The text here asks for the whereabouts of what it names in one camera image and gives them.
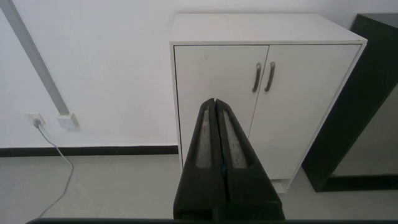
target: power cord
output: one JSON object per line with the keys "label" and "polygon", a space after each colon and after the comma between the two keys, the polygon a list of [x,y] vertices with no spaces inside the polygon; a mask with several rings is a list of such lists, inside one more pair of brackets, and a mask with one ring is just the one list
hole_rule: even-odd
{"label": "power cord", "polygon": [[34,119],[34,120],[33,120],[33,126],[35,126],[35,128],[37,128],[37,129],[40,131],[40,134],[42,134],[43,138],[44,138],[48,143],[50,143],[52,146],[54,146],[54,147],[57,149],[58,153],[62,156],[62,158],[70,165],[71,171],[70,171],[70,175],[69,175],[67,184],[66,184],[66,186],[65,186],[65,188],[64,188],[64,190],[63,190],[61,196],[59,196],[59,198],[56,199],[56,201],[54,201],[50,206],[48,206],[48,207],[39,215],[39,218],[41,218],[41,216],[44,215],[44,213],[45,213],[48,209],[50,209],[55,203],[57,203],[57,202],[65,195],[65,192],[66,192],[67,189],[68,189],[69,181],[70,181],[70,179],[71,179],[71,177],[72,177],[73,170],[74,170],[73,164],[72,164],[65,156],[63,156],[63,154],[62,154],[62,152],[60,151],[60,149],[59,149],[55,144],[53,144],[52,142],[50,142],[50,141],[45,137],[44,133],[43,133],[42,130],[40,129],[41,125],[42,125],[42,122],[41,122],[39,119]]}

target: white cabinet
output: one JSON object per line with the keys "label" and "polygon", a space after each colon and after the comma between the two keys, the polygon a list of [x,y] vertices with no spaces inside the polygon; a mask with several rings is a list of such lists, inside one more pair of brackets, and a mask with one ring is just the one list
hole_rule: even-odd
{"label": "white cabinet", "polygon": [[177,15],[170,53],[182,167],[200,105],[218,98],[285,192],[365,43],[315,14]]}

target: cabinet door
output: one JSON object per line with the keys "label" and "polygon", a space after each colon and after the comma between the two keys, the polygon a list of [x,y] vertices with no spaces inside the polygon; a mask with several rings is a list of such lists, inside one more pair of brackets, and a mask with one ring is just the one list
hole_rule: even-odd
{"label": "cabinet door", "polygon": [[175,73],[182,160],[188,154],[200,105],[209,98],[229,104],[246,135],[256,105],[252,92],[260,63],[260,76],[267,57],[266,45],[175,46]]}
{"label": "cabinet door", "polygon": [[[270,179],[289,179],[359,45],[271,45],[249,140]],[[268,92],[271,62],[274,77]]]}

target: wall socket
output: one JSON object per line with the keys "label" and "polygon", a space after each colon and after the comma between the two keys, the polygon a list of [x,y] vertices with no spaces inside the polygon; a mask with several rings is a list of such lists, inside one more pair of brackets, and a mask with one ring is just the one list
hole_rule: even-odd
{"label": "wall socket", "polygon": [[42,122],[41,125],[45,125],[42,115],[40,115],[40,113],[26,113],[25,117],[31,125],[33,125],[34,119],[39,119]]}

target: white cable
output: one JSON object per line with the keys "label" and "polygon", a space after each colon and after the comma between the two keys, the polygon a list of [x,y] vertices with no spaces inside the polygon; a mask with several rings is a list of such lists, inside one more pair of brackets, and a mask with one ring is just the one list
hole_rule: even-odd
{"label": "white cable", "polygon": [[57,202],[65,195],[65,192],[67,191],[68,186],[69,186],[70,178],[72,177],[72,174],[73,174],[74,167],[73,167],[72,163],[71,163],[65,156],[63,156],[63,154],[62,154],[62,152],[60,151],[60,149],[59,149],[56,145],[54,145],[52,142],[50,142],[50,141],[45,137],[45,135],[43,134],[42,130],[40,130],[40,127],[41,127],[40,122],[36,122],[35,127],[40,131],[40,133],[42,134],[43,138],[44,138],[48,143],[50,143],[52,146],[54,146],[54,147],[57,149],[58,153],[59,153],[59,154],[62,156],[62,158],[70,165],[70,168],[71,168],[71,171],[70,171],[70,175],[69,175],[67,184],[66,184],[66,186],[65,186],[65,188],[64,188],[64,190],[63,190],[61,196],[59,196],[59,198],[56,199],[56,201],[54,201],[50,206],[48,206],[48,207],[39,215],[39,218],[40,218],[48,209],[50,209],[55,203],[57,203]]}

